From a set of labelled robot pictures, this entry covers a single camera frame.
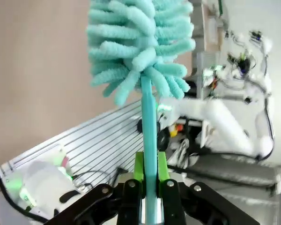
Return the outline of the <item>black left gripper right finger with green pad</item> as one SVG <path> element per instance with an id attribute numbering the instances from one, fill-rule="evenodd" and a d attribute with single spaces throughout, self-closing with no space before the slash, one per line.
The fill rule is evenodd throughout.
<path id="1" fill-rule="evenodd" d="M 186 185 L 170 173 L 165 152 L 157 153 L 159 196 L 165 225 L 185 225 L 186 215 L 202 225 L 258 225 L 259 222 L 203 182 Z"/>

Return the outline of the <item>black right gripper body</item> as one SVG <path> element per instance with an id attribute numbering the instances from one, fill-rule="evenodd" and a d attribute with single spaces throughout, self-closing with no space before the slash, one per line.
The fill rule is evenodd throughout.
<path id="1" fill-rule="evenodd" d="M 251 68 L 251 60 L 250 58 L 241 53 L 239 57 L 233 56 L 230 52 L 227 54 L 227 61 L 231 64 L 236 66 L 241 73 L 249 73 Z"/>

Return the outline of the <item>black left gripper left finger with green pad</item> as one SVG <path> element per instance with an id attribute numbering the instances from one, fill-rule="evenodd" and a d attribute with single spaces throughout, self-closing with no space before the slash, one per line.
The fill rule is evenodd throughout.
<path id="1" fill-rule="evenodd" d="M 144 153 L 135 155 L 132 178 L 115 187 L 99 184 L 55 215 L 49 225 L 102 225 L 117 217 L 118 225 L 138 225 L 143 199 Z"/>

